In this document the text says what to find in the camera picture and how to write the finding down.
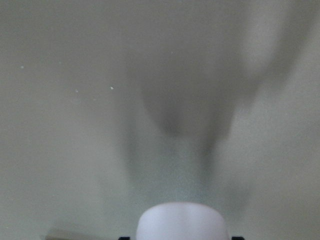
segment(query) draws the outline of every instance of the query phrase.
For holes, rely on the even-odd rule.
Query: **white rounded object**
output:
[[[136,240],[230,240],[224,218],[213,208],[169,202],[143,213]]]

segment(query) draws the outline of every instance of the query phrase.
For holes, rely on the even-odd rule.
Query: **white object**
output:
[[[224,218],[211,207],[169,202],[143,213],[136,240],[229,240]]]

